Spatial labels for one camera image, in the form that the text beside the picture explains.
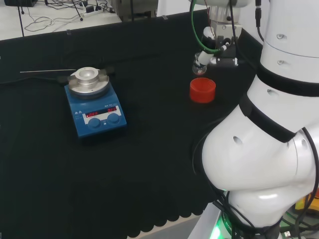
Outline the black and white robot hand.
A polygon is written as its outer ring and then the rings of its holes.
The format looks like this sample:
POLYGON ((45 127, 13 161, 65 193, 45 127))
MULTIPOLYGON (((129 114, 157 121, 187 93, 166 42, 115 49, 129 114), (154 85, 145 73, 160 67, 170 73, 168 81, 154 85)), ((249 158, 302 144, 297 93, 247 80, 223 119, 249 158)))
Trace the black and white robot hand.
POLYGON ((210 26, 203 30, 201 50, 195 55, 195 69, 203 72, 209 65, 229 68, 238 66, 235 41, 241 31, 241 25, 212 21, 210 26))

